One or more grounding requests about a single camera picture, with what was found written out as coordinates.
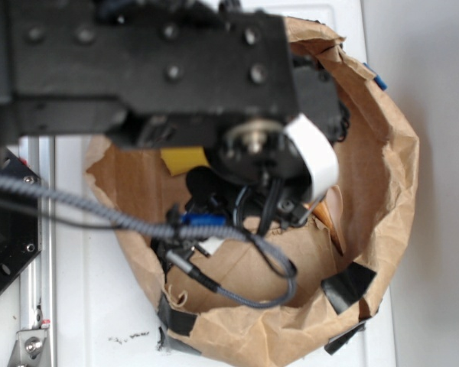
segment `black metal frame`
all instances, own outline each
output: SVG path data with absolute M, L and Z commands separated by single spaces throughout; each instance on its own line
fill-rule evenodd
M 299 113 L 281 17 L 159 3 L 113 24 L 89 0 L 0 0 L 0 124 L 16 136 L 108 133 L 124 148 L 213 147 L 256 115 Z
M 8 151 L 0 174 L 39 184 L 39 177 Z M 24 196 L 5 195 L 0 199 L 38 210 L 38 201 Z M 39 221 L 32 216 L 0 208 L 0 294 L 41 251 Z

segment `screw head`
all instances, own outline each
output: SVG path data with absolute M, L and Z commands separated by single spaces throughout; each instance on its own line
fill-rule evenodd
M 76 40 L 83 45 L 92 44 L 96 39 L 96 33 L 93 27 L 81 25 L 75 30 Z
M 180 31 L 175 23 L 168 23 L 162 29 L 163 38 L 167 41 L 174 41 L 178 38 Z
M 121 125 L 128 117 L 128 112 L 124 109 L 120 109 L 116 111 L 112 115 L 112 123 L 115 125 Z
M 24 345 L 25 351 L 29 354 L 40 352 L 42 347 L 43 343 L 36 337 L 30 338 Z
M 36 179 L 32 176 L 26 176 L 24 177 L 24 182 L 27 184 L 33 184 L 34 182 L 36 182 Z
M 267 81 L 269 72 L 267 68 L 260 63 L 256 63 L 250 69 L 250 79 L 254 84 L 261 85 Z
M 260 131 L 249 132 L 242 138 L 242 143 L 246 146 L 248 153 L 251 155 L 261 153 L 266 141 L 267 134 Z
M 225 153 L 225 156 L 227 159 L 233 159 L 235 157 L 236 153 L 234 149 L 228 149 Z
M 30 44 L 39 44 L 46 37 L 46 28 L 42 25 L 30 27 L 25 33 L 25 39 Z
M 259 30 L 254 27 L 248 27 L 243 32 L 243 39 L 249 46 L 254 46 L 257 44 L 260 41 L 260 37 L 261 35 Z
M 176 82 L 176 81 L 182 79 L 182 76 L 184 75 L 184 71 L 178 65 L 169 65 L 165 69 L 165 75 L 166 75 L 168 80 L 170 80 L 172 82 Z
M 278 206 L 279 209 L 282 210 L 284 213 L 290 213 L 295 207 L 293 202 L 290 200 L 283 200 L 278 204 Z

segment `brown paper bag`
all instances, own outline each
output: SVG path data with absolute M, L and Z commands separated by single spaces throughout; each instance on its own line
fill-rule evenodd
M 117 233 L 168 335 L 203 356 L 237 366 L 287 365 L 373 316 L 408 244 L 415 211 L 418 138 L 404 115 L 376 85 L 376 75 L 343 52 L 342 37 L 322 24 L 286 22 L 293 51 L 311 55 L 331 72 L 351 114 L 347 140 L 336 145 L 347 242 L 343 256 L 314 217 L 300 229 L 273 229 L 269 240 L 298 268 L 298 292 L 285 306 L 253 310 L 210 293 L 176 268 L 165 284 L 149 239 Z M 184 176 L 171 177 L 157 151 L 119 151 L 105 138 L 94 138 L 86 165 L 86 179 L 101 202 L 148 221 L 163 221 L 173 203 L 189 198 Z M 252 299 L 273 298 L 286 286 L 248 244 L 226 241 L 210 259 L 195 255 L 191 261 Z M 341 272 L 353 261 L 376 276 L 360 301 L 339 310 L 322 282 L 346 274 Z

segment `metal bracket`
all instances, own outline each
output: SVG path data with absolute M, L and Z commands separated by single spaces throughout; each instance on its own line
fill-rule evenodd
M 50 366 L 49 344 L 48 330 L 19 331 L 7 367 Z
M 0 174 L 38 184 L 39 177 L 10 151 Z M 37 200 L 0 194 L 0 200 L 37 210 Z M 37 218 L 0 208 L 0 294 L 16 279 L 41 251 Z
M 54 139 L 47 137 L 24 138 L 19 146 L 19 156 L 38 172 L 44 187 L 54 187 L 54 152 Z M 42 200 L 41 212 L 53 215 L 54 203 Z M 20 277 L 20 330 L 47 328 L 48 342 L 41 352 L 41 367 L 55 367 L 54 222 L 40 218 L 38 235 L 41 255 L 29 264 Z

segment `black cable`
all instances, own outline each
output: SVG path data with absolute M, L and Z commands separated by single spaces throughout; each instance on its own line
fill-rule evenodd
M 236 228 L 243 228 L 243 213 L 245 203 L 248 198 L 252 195 L 252 188 L 244 186 L 238 194 L 235 201 L 235 207 L 233 209 L 233 225 Z
M 265 235 L 277 210 L 278 200 L 281 196 L 282 188 L 284 187 L 284 180 L 281 178 L 274 178 L 270 184 L 269 195 L 263 206 L 262 216 L 260 217 L 259 228 L 257 229 L 258 235 Z
M 280 297 L 267 302 L 258 302 L 250 300 L 246 297 L 242 297 L 232 291 L 227 290 L 224 287 L 218 285 L 216 292 L 222 294 L 224 297 L 228 297 L 241 304 L 244 304 L 253 308 L 270 308 L 281 304 L 285 304 L 291 300 L 296 292 L 296 280 L 295 280 L 295 266 L 292 261 L 285 255 L 285 253 L 278 247 L 267 242 L 260 235 L 247 235 L 242 229 L 237 229 L 232 226 L 180 226 L 175 229 L 162 223 L 149 223 L 144 220 L 138 219 L 129 214 L 120 212 L 118 210 L 109 208 L 105 205 L 97 203 L 93 200 L 88 200 L 71 193 L 65 193 L 63 191 L 56 191 L 39 185 L 30 185 L 24 183 L 23 180 L 17 180 L 14 178 L 0 175 L 0 191 L 7 192 L 14 195 L 21 195 L 27 197 L 33 197 L 36 199 L 44 198 L 51 199 L 68 206 L 72 206 L 77 209 L 87 211 L 95 214 L 96 216 L 102 217 L 109 220 L 110 222 L 118 223 L 122 228 L 133 230 L 147 235 L 150 237 L 160 239 L 172 239 L 177 234 L 180 239 L 200 239 L 211 236 L 216 236 L 221 239 L 236 239 L 240 241 L 250 241 L 260 251 L 266 253 L 267 256 L 274 258 L 288 275 L 288 289 Z M 191 271 L 193 265 L 185 261 L 183 258 L 178 259 L 181 263 L 179 268 L 188 274 Z
M 64 224 L 65 226 L 71 226 L 71 227 L 75 227 L 78 229 L 90 229 L 90 230 L 96 230 L 96 231 L 123 230 L 121 226 L 99 226 L 99 225 L 94 225 L 94 224 L 74 222 L 69 219 L 61 218 L 59 216 L 52 216 L 51 214 L 42 213 L 39 210 L 31 208 L 27 205 L 12 203 L 4 199 L 0 199 L 0 208 L 10 210 L 12 212 L 24 214 L 26 216 L 33 216 L 36 218 L 39 218 L 39 217 L 46 218 L 54 222 Z
M 248 237 L 248 241 L 251 242 L 251 237 L 252 237 L 252 233 L 248 230 L 248 229 L 243 229 L 244 231 L 246 231 L 246 234 L 247 234 L 247 237 Z M 293 277 L 296 276 L 296 274 L 298 273 L 298 269 L 295 267 L 294 263 L 291 262 L 291 267 L 292 267 L 292 271 L 288 271 L 287 273 L 285 271 L 281 271 L 281 269 L 278 269 L 275 264 L 272 262 L 272 260 L 270 259 L 270 257 L 267 256 L 267 254 L 260 249 L 260 247 L 258 246 L 255 246 L 256 250 L 259 252 L 259 254 L 262 256 L 262 258 L 264 259 L 264 261 L 267 263 L 267 266 L 270 268 L 270 270 L 272 270 L 278 277 L 280 278 L 284 278 L 284 279 L 291 279 Z

